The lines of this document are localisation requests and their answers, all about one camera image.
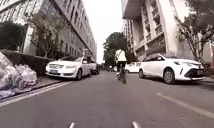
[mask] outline wheel rim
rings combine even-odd
[[[166,71],[164,79],[166,83],[170,83],[172,81],[172,73],[170,71]]]

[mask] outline white car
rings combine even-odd
[[[82,79],[83,76],[91,75],[91,67],[85,58],[80,57],[74,61],[68,58],[53,61],[47,64],[46,74],[62,78]]]
[[[139,70],[140,78],[156,76],[163,78],[167,84],[172,84],[176,80],[202,80],[203,75],[204,68],[201,63],[161,54],[154,54],[144,59]]]
[[[130,64],[126,64],[125,70],[127,73],[138,73],[141,62],[132,62]]]

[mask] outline asphalt road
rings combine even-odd
[[[0,128],[214,128],[214,83],[165,85],[158,79],[114,73],[65,86],[0,107]]]

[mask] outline person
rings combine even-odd
[[[119,50],[116,51],[115,62],[116,62],[116,67],[117,67],[117,73],[116,73],[116,75],[119,75],[120,65],[122,64],[122,66],[124,68],[126,66],[127,59],[126,59],[125,51],[123,51],[122,49],[119,49]]]

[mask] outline tall building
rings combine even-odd
[[[128,42],[127,45],[128,45],[129,51],[134,52],[132,21],[131,20],[124,20],[121,31],[127,39],[127,42]]]
[[[133,49],[139,60],[154,53],[171,54],[193,59],[187,43],[179,40],[181,21],[190,13],[186,0],[122,0],[122,14],[125,22],[130,21],[133,37]],[[204,60],[211,61],[214,45],[209,43],[204,48]]]
[[[47,16],[64,17],[67,26],[59,35],[61,51],[79,57],[84,49],[89,49],[96,59],[97,46],[82,0],[0,0],[0,23],[12,20],[24,25],[25,13],[40,12]],[[23,47],[23,53],[30,55],[36,54],[36,48],[31,44],[33,31],[28,27]]]

